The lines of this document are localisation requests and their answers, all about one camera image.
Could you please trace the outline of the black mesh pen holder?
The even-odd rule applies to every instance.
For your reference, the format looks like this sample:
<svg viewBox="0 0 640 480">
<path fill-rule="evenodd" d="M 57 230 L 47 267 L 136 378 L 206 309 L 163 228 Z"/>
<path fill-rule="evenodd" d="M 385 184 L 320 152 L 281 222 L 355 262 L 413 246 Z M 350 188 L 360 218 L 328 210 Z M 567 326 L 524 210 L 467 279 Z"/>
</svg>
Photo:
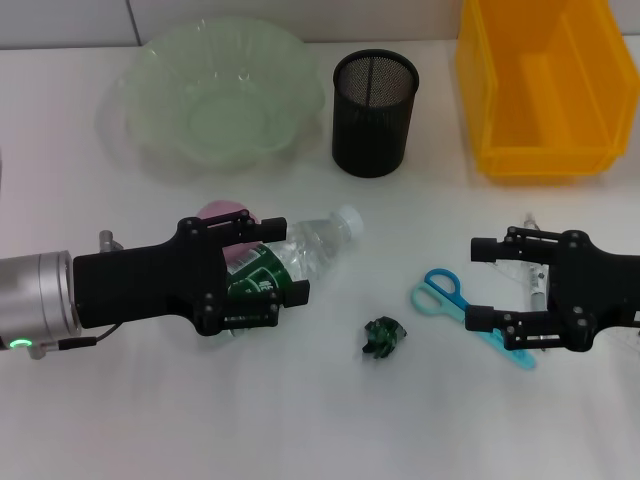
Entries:
<svg viewBox="0 0 640 480">
<path fill-rule="evenodd" d="M 359 178 L 395 171 L 405 154 L 419 74 L 404 56 L 384 49 L 356 51 L 333 73 L 331 152 Z"/>
</svg>

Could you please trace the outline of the clear plastic ruler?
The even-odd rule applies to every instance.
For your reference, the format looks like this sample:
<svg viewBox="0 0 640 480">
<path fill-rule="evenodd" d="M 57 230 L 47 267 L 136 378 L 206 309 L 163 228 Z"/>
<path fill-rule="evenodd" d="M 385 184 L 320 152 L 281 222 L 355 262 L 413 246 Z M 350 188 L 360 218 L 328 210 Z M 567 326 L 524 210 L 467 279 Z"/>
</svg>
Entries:
<svg viewBox="0 0 640 480">
<path fill-rule="evenodd" d="M 506 260 L 498 260 L 495 263 L 489 263 L 489 266 L 496 269 L 504 276 L 510 278 L 512 281 L 520 284 L 524 288 L 526 307 L 528 310 L 532 311 L 530 307 L 530 293 L 527 284 L 525 263 L 526 262 L 521 261 L 511 262 Z M 640 356 L 640 327 L 612 327 L 606 329 L 604 331 L 604 334 L 611 340 L 613 340 L 617 345 L 631 349 Z"/>
</svg>

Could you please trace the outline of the silver pen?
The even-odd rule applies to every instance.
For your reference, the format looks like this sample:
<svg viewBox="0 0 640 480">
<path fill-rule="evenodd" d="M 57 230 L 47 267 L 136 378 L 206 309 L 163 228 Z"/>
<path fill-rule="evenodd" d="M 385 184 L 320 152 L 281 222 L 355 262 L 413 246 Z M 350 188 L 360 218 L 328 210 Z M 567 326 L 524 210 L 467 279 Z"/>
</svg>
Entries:
<svg viewBox="0 0 640 480">
<path fill-rule="evenodd" d="M 532 311 L 545 311 L 547 307 L 548 267 L 539 263 L 525 263 Z"/>
</svg>

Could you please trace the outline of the yellow plastic bin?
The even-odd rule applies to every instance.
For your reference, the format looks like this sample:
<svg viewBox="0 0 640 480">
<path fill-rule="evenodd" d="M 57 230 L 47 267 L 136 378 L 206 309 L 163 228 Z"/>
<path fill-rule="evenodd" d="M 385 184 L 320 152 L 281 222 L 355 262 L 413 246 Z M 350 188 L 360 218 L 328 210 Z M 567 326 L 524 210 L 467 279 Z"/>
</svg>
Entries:
<svg viewBox="0 0 640 480">
<path fill-rule="evenodd" d="M 625 154 L 640 73 L 608 0 L 464 0 L 455 65 L 488 177 L 598 175 Z"/>
</svg>

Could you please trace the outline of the blue scissors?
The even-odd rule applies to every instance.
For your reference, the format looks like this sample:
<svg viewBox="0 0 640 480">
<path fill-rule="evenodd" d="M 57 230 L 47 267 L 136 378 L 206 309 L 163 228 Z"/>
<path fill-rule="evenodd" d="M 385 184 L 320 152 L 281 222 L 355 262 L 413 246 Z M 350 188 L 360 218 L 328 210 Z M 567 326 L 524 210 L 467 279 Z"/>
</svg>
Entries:
<svg viewBox="0 0 640 480">
<path fill-rule="evenodd" d="M 447 291 L 437 284 L 436 277 L 448 279 L 452 284 L 452 290 Z M 447 316 L 462 327 L 465 326 L 465 310 L 469 302 L 462 296 L 459 278 L 450 270 L 436 268 L 428 271 L 423 281 L 411 291 L 410 301 L 414 309 L 422 315 Z M 475 335 L 520 369 L 533 370 L 536 367 L 534 356 L 527 351 L 507 350 L 499 330 L 475 332 Z"/>
</svg>

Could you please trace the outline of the pink peach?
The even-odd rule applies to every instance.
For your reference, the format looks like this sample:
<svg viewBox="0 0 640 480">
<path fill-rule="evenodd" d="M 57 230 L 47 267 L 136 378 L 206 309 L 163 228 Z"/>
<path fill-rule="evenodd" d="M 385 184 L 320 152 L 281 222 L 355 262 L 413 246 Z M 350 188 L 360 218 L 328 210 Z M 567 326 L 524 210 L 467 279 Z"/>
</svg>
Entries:
<svg viewBox="0 0 640 480">
<path fill-rule="evenodd" d="M 216 200 L 202 207 L 197 213 L 200 219 L 209 219 L 220 215 L 246 210 L 247 207 L 239 202 L 229 200 Z M 225 247 L 223 254 L 227 264 L 228 272 L 232 275 L 232 264 L 241 258 L 244 258 L 248 252 L 259 245 L 259 242 L 240 243 Z"/>
</svg>

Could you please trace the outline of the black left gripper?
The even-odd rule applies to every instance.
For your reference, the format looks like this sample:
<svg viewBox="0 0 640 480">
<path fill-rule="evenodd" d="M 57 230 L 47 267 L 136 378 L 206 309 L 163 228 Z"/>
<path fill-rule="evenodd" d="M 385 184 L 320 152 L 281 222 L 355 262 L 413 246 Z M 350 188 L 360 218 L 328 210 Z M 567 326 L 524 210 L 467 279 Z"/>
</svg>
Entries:
<svg viewBox="0 0 640 480">
<path fill-rule="evenodd" d="M 73 259 L 74 304 L 85 329 L 176 315 L 202 336 L 276 327 L 282 308 L 306 305 L 307 280 L 261 292 L 227 293 L 222 248 L 286 238 L 283 217 L 255 220 L 248 210 L 186 218 L 168 241 Z"/>
</svg>

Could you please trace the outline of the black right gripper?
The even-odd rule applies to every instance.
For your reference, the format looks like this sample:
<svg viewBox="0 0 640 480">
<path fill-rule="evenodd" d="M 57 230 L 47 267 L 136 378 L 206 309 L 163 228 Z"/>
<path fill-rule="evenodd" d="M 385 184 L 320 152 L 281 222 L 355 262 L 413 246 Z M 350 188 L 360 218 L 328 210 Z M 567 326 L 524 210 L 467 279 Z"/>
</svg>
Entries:
<svg viewBox="0 0 640 480">
<path fill-rule="evenodd" d="M 564 347 L 586 352 L 606 329 L 640 329 L 640 255 L 605 252 L 578 230 L 561 234 L 510 226 L 502 241 L 471 239 L 472 262 L 498 260 L 554 262 L 548 307 L 553 314 L 466 307 L 465 328 L 499 331 L 508 351 Z"/>
</svg>

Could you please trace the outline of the clear green-label water bottle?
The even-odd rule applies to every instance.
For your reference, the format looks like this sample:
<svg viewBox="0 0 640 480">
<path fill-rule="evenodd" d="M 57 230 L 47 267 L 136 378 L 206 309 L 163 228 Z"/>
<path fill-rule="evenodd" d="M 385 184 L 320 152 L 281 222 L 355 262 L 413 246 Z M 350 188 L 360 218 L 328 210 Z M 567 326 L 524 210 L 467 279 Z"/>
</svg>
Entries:
<svg viewBox="0 0 640 480">
<path fill-rule="evenodd" d="M 227 264 L 231 298 L 317 282 L 362 236 L 364 222 L 349 205 L 324 219 L 294 223 L 283 241 L 258 243 Z"/>
</svg>

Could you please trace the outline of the translucent green fruit plate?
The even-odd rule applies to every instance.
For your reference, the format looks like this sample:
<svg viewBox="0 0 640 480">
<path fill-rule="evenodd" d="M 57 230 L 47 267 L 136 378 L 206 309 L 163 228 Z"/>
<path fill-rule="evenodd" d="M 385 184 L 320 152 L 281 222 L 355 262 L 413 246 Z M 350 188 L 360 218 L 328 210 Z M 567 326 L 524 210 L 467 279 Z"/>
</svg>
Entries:
<svg viewBox="0 0 640 480">
<path fill-rule="evenodd" d="M 104 145 L 146 161 L 239 170 L 296 143 L 325 103 L 309 46 L 262 19 L 204 18 L 149 40 L 102 104 Z"/>
</svg>

